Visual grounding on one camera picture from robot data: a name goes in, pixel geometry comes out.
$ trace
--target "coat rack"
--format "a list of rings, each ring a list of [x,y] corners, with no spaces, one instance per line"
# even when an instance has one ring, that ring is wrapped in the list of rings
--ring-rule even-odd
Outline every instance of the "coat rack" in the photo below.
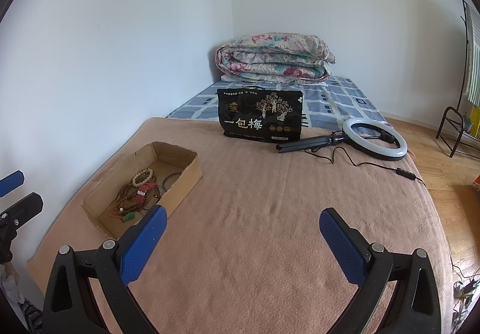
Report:
[[[467,14],[466,13],[466,11],[467,11],[466,5],[467,4],[466,4],[465,0],[462,0],[462,3],[463,3],[463,13],[464,13],[464,17],[462,17],[462,20],[465,24],[465,39],[466,39],[465,67],[464,67],[464,70],[463,70],[462,89],[460,90],[460,96],[458,98],[457,108],[453,108],[452,106],[448,106],[445,109],[445,112],[443,112],[442,122],[440,123],[440,126],[438,128],[436,139],[441,138],[445,142],[445,144],[447,145],[447,147],[451,151],[450,152],[450,158],[452,158],[455,153],[460,153],[460,154],[468,155],[469,157],[480,159],[480,156],[478,156],[478,155],[465,153],[461,150],[458,150],[458,145],[462,144],[463,146],[466,146],[466,147],[472,148],[474,150],[480,151],[480,147],[475,147],[473,145],[469,145],[468,143],[464,143],[464,142],[461,141],[463,136],[465,135],[465,136],[475,140],[476,142],[480,143],[479,138],[477,138],[476,136],[470,134],[468,131],[465,130],[465,119],[463,118],[462,114],[458,111],[458,109],[460,108],[460,103],[462,102],[463,91],[464,91],[464,88],[465,88],[465,78],[466,78],[466,74],[467,74],[466,65],[467,65],[467,59],[468,59],[468,56],[469,56],[469,34],[468,34],[469,31],[468,31],[467,22],[466,22],[466,20],[467,20],[467,18],[466,18],[466,14]],[[452,111],[453,113],[455,113],[460,118],[460,121],[456,121],[456,120],[448,118],[447,113],[449,111]],[[445,121],[450,123],[452,125],[452,127],[455,129],[455,131],[458,132],[457,139],[447,138],[447,137],[442,135],[442,128],[443,128],[443,124],[445,123]],[[447,140],[454,142],[453,147],[450,146],[450,144],[447,142]]]

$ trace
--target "cardboard box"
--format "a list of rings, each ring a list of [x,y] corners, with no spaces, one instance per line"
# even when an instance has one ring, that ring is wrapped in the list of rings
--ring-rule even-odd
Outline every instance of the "cardboard box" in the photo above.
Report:
[[[139,171],[147,168],[153,169],[160,186],[167,176],[181,172],[179,176],[172,176],[166,181],[167,192],[160,189],[162,197],[158,205],[166,209],[167,216],[172,214],[202,178],[197,153],[163,142],[153,142],[142,147],[127,157],[83,200],[83,209],[91,222],[108,237],[120,238],[128,227],[137,223],[147,212],[147,210],[135,211],[135,218],[126,222],[112,216],[110,212],[117,204],[115,199],[122,185],[131,181]],[[154,195],[151,193],[152,190],[147,193],[147,203]]]

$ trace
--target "folded quilt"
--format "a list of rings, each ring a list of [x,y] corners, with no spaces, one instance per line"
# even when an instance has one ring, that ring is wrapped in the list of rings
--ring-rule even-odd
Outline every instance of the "folded quilt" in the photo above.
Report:
[[[268,33],[231,39],[215,63],[224,81],[315,84],[330,76],[335,56],[317,36]]]

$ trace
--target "pink blanket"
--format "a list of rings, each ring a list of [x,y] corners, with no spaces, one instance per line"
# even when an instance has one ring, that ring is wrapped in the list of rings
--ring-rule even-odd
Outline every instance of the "pink blanket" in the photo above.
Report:
[[[106,240],[81,208],[85,196],[123,158],[152,141],[195,150],[203,170],[203,179],[169,218],[140,279],[130,284],[159,332],[326,332],[356,290],[318,230],[320,212],[331,206],[369,242],[382,242],[391,252],[411,254],[419,247],[428,252],[443,330],[449,332],[449,248],[423,185],[377,167],[354,167],[340,154],[334,165],[301,152],[278,154],[272,144],[223,136],[216,122],[146,121],[77,192],[43,238],[28,264],[43,291],[61,245],[96,249]],[[346,147],[355,162],[371,160]],[[419,175],[409,155],[394,165]],[[98,287],[95,293],[111,331],[119,333]],[[385,307],[386,297],[367,333],[374,332]]]

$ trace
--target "tree illustration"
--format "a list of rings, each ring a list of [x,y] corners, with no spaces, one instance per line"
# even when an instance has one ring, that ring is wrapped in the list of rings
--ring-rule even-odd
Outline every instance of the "tree illustration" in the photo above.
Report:
[[[285,100],[279,99],[277,101],[277,111],[281,113],[280,116],[277,117],[277,120],[284,121],[287,113],[293,112],[293,108],[289,106],[289,103],[287,103]]]
[[[265,114],[267,113],[267,110],[268,110],[269,107],[270,107],[270,103],[269,103],[267,100],[263,99],[263,100],[261,100],[261,101],[258,101],[258,102],[255,104],[255,106],[257,107],[257,109],[258,109],[259,111],[262,112],[262,117],[265,118]]]
[[[273,93],[268,94],[265,97],[265,100],[267,100],[270,103],[270,105],[272,106],[272,112],[276,112],[277,111],[277,104],[282,99],[277,96],[276,92],[273,92]]]

